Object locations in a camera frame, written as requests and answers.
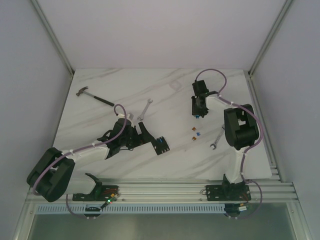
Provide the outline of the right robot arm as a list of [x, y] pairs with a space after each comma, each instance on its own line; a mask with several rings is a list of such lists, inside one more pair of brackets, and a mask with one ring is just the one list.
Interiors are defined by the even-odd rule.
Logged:
[[217, 91], [209, 91], [204, 80], [195, 80], [192, 88], [194, 96], [191, 97], [191, 114], [193, 116], [203, 118], [209, 110], [223, 109], [224, 136], [234, 150], [221, 185], [218, 185], [216, 190], [208, 190], [207, 193], [219, 193], [226, 199], [232, 200], [237, 195], [248, 191], [244, 166], [247, 152], [262, 140], [258, 119], [250, 104], [237, 105], [222, 99]]

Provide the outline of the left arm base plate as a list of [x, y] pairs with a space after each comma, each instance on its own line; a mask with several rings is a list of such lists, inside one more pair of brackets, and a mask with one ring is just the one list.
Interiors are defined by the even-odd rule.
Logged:
[[96, 186], [91, 193], [77, 193], [72, 196], [75, 202], [105, 202], [117, 196], [119, 193], [118, 185], [101, 185]]

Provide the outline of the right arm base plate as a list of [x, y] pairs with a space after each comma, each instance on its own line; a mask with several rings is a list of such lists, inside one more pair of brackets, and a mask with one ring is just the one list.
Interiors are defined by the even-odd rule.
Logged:
[[212, 202], [248, 202], [252, 199], [249, 186], [246, 184], [206, 185], [205, 195]]

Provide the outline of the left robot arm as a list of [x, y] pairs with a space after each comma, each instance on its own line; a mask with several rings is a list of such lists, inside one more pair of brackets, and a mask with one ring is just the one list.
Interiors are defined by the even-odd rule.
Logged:
[[26, 182], [48, 202], [54, 202], [63, 195], [78, 196], [88, 201], [103, 199], [106, 187], [92, 173], [79, 173], [78, 169], [89, 164], [109, 159], [122, 148], [133, 150], [147, 143], [155, 145], [154, 138], [139, 124], [141, 133], [128, 119], [119, 118], [113, 129], [94, 141], [89, 148], [81, 151], [60, 151], [51, 147], [45, 151], [29, 173]]

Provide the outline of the black fuse box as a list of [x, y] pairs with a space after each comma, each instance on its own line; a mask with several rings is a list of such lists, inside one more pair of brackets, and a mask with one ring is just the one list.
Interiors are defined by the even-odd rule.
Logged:
[[152, 145], [155, 153], [159, 156], [164, 154], [170, 150], [169, 145], [163, 136], [156, 138], [154, 145]]

